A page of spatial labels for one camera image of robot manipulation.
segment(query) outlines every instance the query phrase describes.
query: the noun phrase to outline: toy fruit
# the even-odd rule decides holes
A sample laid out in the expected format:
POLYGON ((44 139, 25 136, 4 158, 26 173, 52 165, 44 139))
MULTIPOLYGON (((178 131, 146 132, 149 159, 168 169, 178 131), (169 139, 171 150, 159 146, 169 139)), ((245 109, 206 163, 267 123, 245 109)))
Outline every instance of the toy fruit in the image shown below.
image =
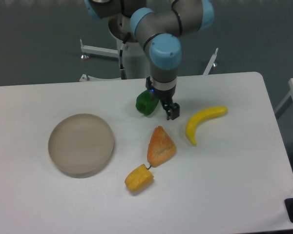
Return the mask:
POLYGON ((171 159, 176 153, 176 145, 162 126, 155 128, 147 149, 147 160, 157 167, 171 159))
POLYGON ((130 191, 134 192, 149 184, 153 178, 152 173, 142 164, 127 176, 125 184, 130 191))
POLYGON ((224 115, 228 111, 228 108, 225 106, 213 106, 198 113, 194 114, 188 121, 186 126, 186 136, 192 143, 192 145, 196 146, 195 141, 195 130, 196 126, 210 118, 215 118, 224 115))
POLYGON ((159 100, 153 98, 149 90, 142 92, 136 100, 137 110, 145 116, 150 115, 156 108, 159 100))

